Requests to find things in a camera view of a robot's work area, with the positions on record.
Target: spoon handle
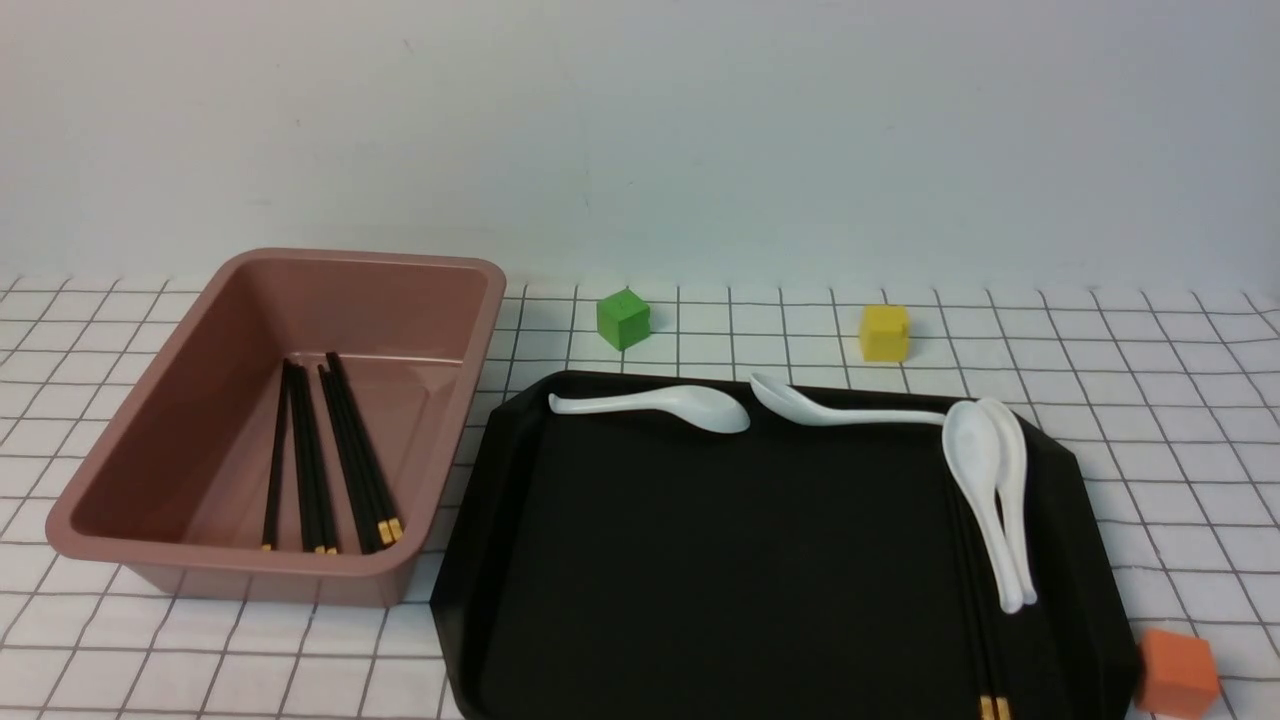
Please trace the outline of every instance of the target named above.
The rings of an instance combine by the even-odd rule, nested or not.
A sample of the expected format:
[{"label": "spoon handle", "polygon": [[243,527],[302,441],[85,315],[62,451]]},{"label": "spoon handle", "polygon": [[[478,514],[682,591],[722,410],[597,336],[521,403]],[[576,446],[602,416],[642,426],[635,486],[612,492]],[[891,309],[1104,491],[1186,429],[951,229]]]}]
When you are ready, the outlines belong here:
[{"label": "spoon handle", "polygon": [[550,393],[548,401],[557,415],[594,415],[596,413],[626,413],[628,410],[660,410],[660,391],[613,395],[609,397],[584,397],[570,400]]},{"label": "spoon handle", "polygon": [[982,532],[982,542],[987,546],[987,560],[991,562],[991,571],[996,577],[996,592],[1000,594],[1000,609],[1012,615],[1023,606],[1023,591],[1018,582],[1018,570],[1014,569],[1014,559],[1005,542],[1005,533],[1000,528],[1000,518],[996,515],[996,502],[980,502],[973,509],[978,519],[978,529]]},{"label": "spoon handle", "polygon": [[1018,584],[1024,605],[1036,605],[1038,596],[1032,583],[1032,568],[1027,559],[1027,521],[1023,516],[1023,495],[1025,487],[1015,483],[1000,493],[1000,505],[1005,510],[1005,541],[1018,570]]},{"label": "spoon handle", "polygon": [[927,410],[832,410],[827,415],[832,425],[867,425],[870,423],[916,423],[942,425],[947,416]]}]

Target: wooden block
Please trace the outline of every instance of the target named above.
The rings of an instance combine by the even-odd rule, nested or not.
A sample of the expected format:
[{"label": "wooden block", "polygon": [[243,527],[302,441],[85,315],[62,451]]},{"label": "wooden block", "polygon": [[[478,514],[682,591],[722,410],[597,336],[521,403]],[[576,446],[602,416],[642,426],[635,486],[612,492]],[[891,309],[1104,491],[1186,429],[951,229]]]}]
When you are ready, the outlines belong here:
[{"label": "wooden block", "polygon": [[1138,688],[1138,708],[1199,720],[1221,693],[1208,642],[1166,630],[1142,635],[1146,674]]},{"label": "wooden block", "polygon": [[630,288],[595,304],[595,328],[616,350],[649,337],[649,305]]},{"label": "wooden block", "polygon": [[858,342],[867,363],[901,363],[906,360],[910,320],[901,305],[868,305]]}]

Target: yellow cube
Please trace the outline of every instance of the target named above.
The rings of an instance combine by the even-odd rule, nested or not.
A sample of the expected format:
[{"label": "yellow cube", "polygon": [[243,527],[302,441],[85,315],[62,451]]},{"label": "yellow cube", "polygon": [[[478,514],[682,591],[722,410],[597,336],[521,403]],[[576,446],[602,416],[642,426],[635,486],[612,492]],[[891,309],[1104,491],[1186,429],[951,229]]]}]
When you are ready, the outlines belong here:
[{"label": "yellow cube", "polygon": [[906,360],[906,329],[910,322],[901,305],[868,305],[863,309],[863,325],[858,331],[867,363],[901,363]]}]

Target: green cube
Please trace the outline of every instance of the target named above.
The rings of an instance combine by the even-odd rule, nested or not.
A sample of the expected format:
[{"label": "green cube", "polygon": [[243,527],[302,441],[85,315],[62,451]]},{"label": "green cube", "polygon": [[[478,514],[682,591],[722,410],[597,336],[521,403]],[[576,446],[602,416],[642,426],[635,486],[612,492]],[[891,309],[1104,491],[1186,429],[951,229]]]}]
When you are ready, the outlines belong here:
[{"label": "green cube", "polygon": [[649,304],[623,290],[595,304],[595,329],[617,350],[649,337]]}]

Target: pink plastic tray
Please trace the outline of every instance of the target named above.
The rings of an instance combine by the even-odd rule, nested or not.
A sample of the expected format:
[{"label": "pink plastic tray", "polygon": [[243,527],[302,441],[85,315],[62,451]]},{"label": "pink plastic tray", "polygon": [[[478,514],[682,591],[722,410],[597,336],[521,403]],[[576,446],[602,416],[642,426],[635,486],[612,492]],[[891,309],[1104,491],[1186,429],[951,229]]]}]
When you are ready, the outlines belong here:
[{"label": "pink plastic tray", "polygon": [[[49,514],[63,555],[123,562],[188,597],[387,606],[426,541],[498,316],[484,260],[255,250],[178,324]],[[404,525],[358,555],[314,368],[343,356]],[[293,438],[280,550],[261,550],[280,357],[311,369],[340,555],[302,552]]]}]

